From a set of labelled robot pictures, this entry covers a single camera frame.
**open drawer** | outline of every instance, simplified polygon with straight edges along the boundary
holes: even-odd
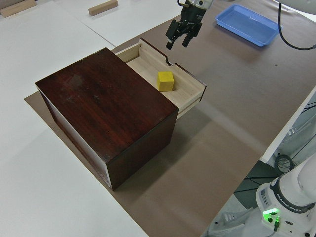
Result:
[[[157,88],[158,72],[171,71],[173,73],[173,91],[161,93],[179,108],[177,118],[202,99],[206,84],[196,80],[178,64],[168,66],[167,56],[144,39],[140,39],[138,44],[116,53],[116,56],[155,88]]]

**green light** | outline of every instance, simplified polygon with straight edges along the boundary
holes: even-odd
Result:
[[[277,208],[273,208],[273,209],[266,210],[266,211],[262,212],[263,218],[264,218],[266,221],[268,221],[268,218],[269,218],[270,216],[274,216],[274,215],[276,215],[276,214],[278,214],[278,213],[279,213],[279,209],[277,209]]]

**yellow block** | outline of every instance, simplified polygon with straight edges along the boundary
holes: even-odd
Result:
[[[172,91],[174,78],[172,72],[158,72],[157,88],[159,91]]]

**dark brown wooden box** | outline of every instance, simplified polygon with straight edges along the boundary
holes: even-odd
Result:
[[[170,142],[178,108],[107,48],[36,86],[112,190]]]

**blue tray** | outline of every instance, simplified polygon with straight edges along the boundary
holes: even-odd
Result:
[[[278,34],[276,22],[238,4],[231,5],[215,19],[218,25],[258,46],[271,43]]]

